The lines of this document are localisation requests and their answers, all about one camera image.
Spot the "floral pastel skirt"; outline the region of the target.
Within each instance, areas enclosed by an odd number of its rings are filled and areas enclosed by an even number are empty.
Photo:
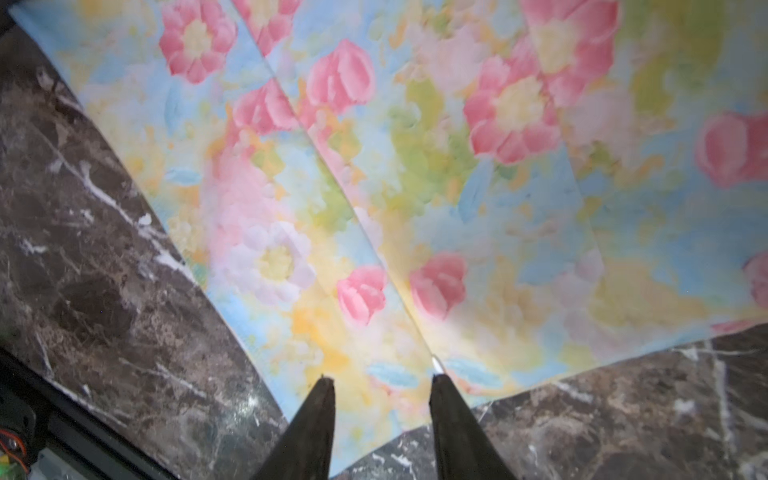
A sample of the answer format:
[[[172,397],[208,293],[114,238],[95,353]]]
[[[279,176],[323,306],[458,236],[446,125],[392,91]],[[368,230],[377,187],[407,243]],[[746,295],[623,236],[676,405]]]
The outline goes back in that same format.
[[[427,422],[767,319],[763,1],[24,1],[331,470]]]

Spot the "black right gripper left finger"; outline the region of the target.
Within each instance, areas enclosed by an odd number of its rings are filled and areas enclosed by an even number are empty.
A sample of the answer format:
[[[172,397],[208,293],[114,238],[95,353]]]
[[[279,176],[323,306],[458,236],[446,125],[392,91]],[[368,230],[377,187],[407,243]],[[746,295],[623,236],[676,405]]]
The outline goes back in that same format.
[[[328,479],[335,400],[333,379],[321,377],[252,479]]]

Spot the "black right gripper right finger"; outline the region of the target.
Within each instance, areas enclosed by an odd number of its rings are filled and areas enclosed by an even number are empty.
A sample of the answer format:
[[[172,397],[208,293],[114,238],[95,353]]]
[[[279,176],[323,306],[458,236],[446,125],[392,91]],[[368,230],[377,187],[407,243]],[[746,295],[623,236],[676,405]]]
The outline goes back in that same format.
[[[439,479],[516,479],[448,375],[433,377],[429,407]]]

